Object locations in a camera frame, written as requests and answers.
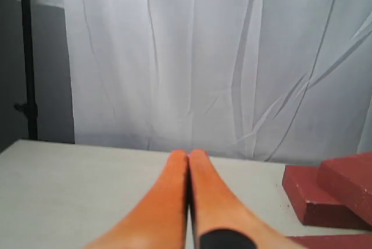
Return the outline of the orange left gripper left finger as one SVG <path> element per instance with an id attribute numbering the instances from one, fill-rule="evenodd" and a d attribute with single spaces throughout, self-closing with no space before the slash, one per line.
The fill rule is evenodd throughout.
<path id="1" fill-rule="evenodd" d="M 173 151 L 153 187 L 118 224 L 86 248 L 185 247 L 188 156 Z"/>

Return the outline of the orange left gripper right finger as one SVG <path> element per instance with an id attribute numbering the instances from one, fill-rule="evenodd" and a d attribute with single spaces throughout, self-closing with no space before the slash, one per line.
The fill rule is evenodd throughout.
<path id="1" fill-rule="evenodd" d="M 204 150 L 188 156 L 195 248 L 303 248 L 248 209 L 220 177 Z"/>

